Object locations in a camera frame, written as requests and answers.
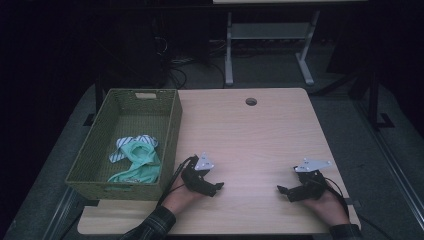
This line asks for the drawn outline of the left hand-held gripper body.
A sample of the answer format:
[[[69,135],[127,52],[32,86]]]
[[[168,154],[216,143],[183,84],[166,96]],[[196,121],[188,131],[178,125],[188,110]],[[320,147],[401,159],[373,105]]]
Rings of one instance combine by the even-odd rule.
[[[207,182],[204,176],[214,167],[205,153],[188,158],[188,164],[181,173],[185,186],[193,192],[204,195],[205,190],[215,189],[214,184]]]

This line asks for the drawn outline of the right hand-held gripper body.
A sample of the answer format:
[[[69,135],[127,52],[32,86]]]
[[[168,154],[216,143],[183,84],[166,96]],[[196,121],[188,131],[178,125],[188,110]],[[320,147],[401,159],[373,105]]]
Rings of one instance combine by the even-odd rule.
[[[319,199],[328,186],[320,170],[331,165],[332,163],[327,160],[305,158],[300,165],[296,166],[294,171],[301,185],[295,190],[295,200]]]

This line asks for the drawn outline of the mint green shirt striped collar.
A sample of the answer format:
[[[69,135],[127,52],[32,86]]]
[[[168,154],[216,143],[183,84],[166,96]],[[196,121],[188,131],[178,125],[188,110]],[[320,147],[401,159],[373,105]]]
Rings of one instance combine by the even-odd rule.
[[[116,150],[109,155],[111,163],[127,159],[131,165],[112,175],[113,183],[155,183],[161,170],[161,161],[156,152],[159,142],[149,135],[123,137],[116,140]]]

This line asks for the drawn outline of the green woven basket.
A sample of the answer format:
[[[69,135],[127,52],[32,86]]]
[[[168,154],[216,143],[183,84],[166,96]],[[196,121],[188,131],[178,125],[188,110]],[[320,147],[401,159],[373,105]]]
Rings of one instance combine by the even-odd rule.
[[[174,174],[182,117],[174,89],[112,89],[94,119],[66,183],[90,200],[158,200]],[[122,137],[149,135],[158,140],[160,172],[154,183],[113,183],[109,178],[129,169],[131,162],[109,160]]]

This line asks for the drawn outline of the person's left hand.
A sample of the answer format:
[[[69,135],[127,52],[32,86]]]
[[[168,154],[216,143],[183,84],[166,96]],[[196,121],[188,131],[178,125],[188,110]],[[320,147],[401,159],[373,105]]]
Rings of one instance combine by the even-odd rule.
[[[163,200],[162,206],[174,215],[178,215],[202,197],[202,194],[190,191],[181,176],[178,176],[171,187],[171,192]]]

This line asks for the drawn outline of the person's right hand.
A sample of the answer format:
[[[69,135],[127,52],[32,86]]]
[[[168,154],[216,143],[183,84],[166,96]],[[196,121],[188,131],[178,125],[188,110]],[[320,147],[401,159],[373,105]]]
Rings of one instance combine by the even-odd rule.
[[[338,198],[328,190],[318,199],[306,199],[302,204],[315,213],[319,219],[330,227],[336,225],[349,224],[350,220],[347,216],[342,204]]]

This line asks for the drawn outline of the black metal stand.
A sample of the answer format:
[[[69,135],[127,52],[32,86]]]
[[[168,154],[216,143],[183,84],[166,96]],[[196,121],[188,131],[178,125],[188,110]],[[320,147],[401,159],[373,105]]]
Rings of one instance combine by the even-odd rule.
[[[366,117],[372,128],[376,131],[381,128],[394,128],[395,125],[390,117],[386,113],[378,111],[379,79],[377,73],[370,67],[361,67],[352,76],[354,83],[348,95],[353,100],[361,100],[365,94],[368,94]]]

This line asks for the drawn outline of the white metal table frame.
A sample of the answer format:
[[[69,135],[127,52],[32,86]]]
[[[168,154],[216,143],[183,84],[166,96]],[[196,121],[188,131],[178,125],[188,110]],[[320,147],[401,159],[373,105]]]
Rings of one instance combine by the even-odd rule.
[[[234,84],[232,64],[233,40],[303,40],[302,50],[295,54],[297,64],[305,83],[314,84],[313,77],[306,62],[306,57],[315,33],[320,16],[315,11],[309,22],[299,23],[234,23],[232,13],[227,14],[226,53],[225,53],[225,85]]]

